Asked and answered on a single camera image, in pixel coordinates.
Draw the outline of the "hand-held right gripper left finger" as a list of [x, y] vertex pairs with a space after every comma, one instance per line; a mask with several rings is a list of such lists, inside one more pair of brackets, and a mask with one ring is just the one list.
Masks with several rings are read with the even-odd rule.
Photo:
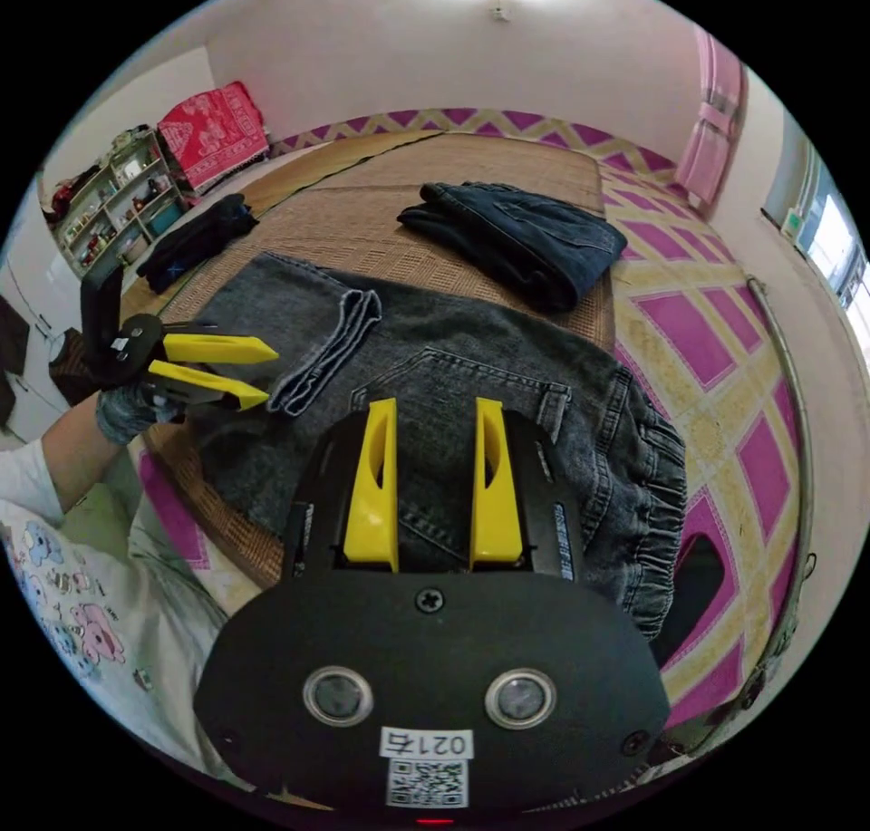
[[399, 571], [397, 401], [369, 405], [343, 541], [352, 566]]

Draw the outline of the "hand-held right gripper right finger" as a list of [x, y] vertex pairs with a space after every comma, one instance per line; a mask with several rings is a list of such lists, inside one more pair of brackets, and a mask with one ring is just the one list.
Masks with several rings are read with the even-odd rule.
[[511, 568], [523, 555], [502, 403], [476, 399], [469, 564], [473, 571]]

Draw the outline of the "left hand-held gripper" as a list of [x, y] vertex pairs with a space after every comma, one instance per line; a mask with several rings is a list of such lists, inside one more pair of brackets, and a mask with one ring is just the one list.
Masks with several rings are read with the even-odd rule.
[[255, 336], [221, 333], [215, 324], [166, 324], [136, 314], [112, 329], [95, 318], [69, 329], [51, 360], [51, 381], [74, 406], [98, 390], [144, 383], [178, 405], [214, 405], [247, 411], [269, 394], [214, 369], [218, 363], [272, 362], [278, 353]]

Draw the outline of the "person's left hand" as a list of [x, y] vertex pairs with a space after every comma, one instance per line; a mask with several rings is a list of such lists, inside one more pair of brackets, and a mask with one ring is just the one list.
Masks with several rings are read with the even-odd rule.
[[126, 446], [152, 426], [171, 423], [184, 413], [182, 402], [169, 399], [144, 383], [132, 383], [99, 392], [95, 421], [107, 441]]

